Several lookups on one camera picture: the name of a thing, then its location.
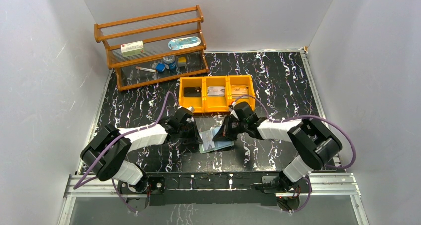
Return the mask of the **white printed card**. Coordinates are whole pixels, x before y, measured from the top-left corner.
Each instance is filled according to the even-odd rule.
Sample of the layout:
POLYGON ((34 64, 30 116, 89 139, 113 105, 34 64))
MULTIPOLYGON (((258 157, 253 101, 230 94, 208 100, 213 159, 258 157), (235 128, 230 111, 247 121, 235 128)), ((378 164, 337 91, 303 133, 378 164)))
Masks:
POLYGON ((200 132, 200 136, 203 140, 203 143, 200 144, 200 153, 207 153, 217 149, 215 141, 212 140, 213 129, 200 132))

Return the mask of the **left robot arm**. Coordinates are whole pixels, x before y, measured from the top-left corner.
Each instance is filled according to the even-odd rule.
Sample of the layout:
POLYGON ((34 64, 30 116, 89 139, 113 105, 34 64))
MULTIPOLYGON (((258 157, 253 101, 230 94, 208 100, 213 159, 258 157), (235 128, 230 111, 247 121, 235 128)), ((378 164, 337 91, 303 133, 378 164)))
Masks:
POLYGON ((155 124, 123 129, 107 125, 82 150, 80 158, 100 181, 116 179, 127 183, 134 192, 143 193, 148 188, 148 174, 126 161, 126 155, 172 141, 186 145, 202 143, 193 114, 192 106, 179 107, 174 115, 155 124))

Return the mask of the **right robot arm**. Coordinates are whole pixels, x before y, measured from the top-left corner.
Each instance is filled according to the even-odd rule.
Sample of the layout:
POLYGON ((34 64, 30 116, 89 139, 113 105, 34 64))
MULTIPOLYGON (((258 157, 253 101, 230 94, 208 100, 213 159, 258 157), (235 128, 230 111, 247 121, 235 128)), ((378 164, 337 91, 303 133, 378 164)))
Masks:
POLYGON ((322 169, 342 149, 340 140, 315 117, 275 122, 258 117, 247 102, 235 104, 225 117, 214 142, 235 141, 238 134, 247 133, 259 140, 291 142, 298 152, 296 157, 271 181, 272 187, 293 192, 300 179, 322 169))

